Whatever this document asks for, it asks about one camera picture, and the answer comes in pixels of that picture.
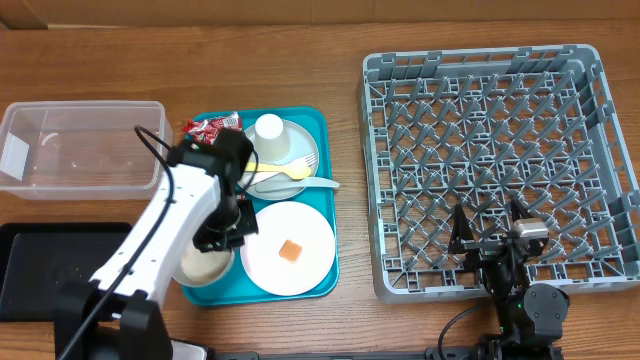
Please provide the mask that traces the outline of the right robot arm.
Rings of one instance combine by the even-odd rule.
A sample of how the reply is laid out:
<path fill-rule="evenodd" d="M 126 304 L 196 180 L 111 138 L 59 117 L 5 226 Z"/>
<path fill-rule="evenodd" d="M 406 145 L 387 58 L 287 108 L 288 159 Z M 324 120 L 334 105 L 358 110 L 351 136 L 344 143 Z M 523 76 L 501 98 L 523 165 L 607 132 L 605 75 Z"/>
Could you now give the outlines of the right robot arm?
<path fill-rule="evenodd" d="M 463 207 L 453 212 L 448 251 L 463 254 L 466 272 L 480 271 L 495 306 L 500 333 L 484 335 L 458 354 L 460 359 L 561 359 L 553 343 L 563 335 L 569 296 L 559 288 L 530 282 L 526 263 L 540 256 L 549 242 L 549 229 L 518 200 L 510 202 L 511 228 L 498 242 L 474 239 Z"/>

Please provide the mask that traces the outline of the grey bowl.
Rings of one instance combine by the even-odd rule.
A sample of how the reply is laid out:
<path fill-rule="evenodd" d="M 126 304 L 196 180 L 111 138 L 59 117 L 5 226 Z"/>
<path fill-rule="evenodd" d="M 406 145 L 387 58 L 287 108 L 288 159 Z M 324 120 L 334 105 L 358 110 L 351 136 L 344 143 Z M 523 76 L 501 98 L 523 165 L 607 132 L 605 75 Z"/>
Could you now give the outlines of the grey bowl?
<path fill-rule="evenodd" d="M 187 287 L 205 287 L 222 279 L 235 260 L 232 250 L 201 252 L 189 243 L 181 257 L 173 279 Z"/>

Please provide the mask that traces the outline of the orange food cube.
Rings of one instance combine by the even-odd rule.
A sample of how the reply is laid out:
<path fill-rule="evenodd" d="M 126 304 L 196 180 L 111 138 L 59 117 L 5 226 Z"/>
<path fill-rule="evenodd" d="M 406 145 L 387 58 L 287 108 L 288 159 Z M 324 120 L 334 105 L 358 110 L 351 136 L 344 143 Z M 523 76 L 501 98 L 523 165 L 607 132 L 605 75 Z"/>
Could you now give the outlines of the orange food cube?
<path fill-rule="evenodd" d="M 298 261 L 300 255 L 301 255 L 301 253 L 302 253 L 302 246 L 301 245 L 295 243 L 292 240 L 286 240 L 283 243 L 282 247 L 280 248 L 278 255 L 282 259 L 284 259 L 284 260 L 286 260 L 286 261 L 288 261 L 290 263 L 296 263 Z"/>

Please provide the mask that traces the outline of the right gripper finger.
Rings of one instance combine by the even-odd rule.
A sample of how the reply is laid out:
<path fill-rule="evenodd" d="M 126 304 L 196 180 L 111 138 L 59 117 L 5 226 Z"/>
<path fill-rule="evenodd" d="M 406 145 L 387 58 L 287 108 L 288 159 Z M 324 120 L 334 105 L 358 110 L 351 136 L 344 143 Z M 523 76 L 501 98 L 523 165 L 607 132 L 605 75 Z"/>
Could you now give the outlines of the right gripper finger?
<path fill-rule="evenodd" d="M 513 221 L 529 219 L 531 217 L 526 207 L 516 198 L 510 200 L 510 213 Z"/>
<path fill-rule="evenodd" d="M 453 227 L 448 246 L 449 253 L 466 253 L 474 243 L 474 236 L 463 207 L 456 204 L 453 212 Z"/>

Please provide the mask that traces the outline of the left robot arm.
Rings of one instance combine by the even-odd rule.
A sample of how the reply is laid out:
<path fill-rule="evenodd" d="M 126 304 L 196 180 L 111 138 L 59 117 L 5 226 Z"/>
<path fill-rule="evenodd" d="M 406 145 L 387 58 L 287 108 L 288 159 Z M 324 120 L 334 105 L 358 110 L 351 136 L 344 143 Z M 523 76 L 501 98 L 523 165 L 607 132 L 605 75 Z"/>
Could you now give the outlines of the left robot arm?
<path fill-rule="evenodd" d="M 211 145 L 184 140 L 159 159 L 164 175 L 114 254 L 84 284 L 67 283 L 54 308 L 59 359 L 212 359 L 214 350 L 170 337 L 161 314 L 189 246 L 234 250 L 258 231 L 236 186 L 254 152 L 238 130 Z"/>

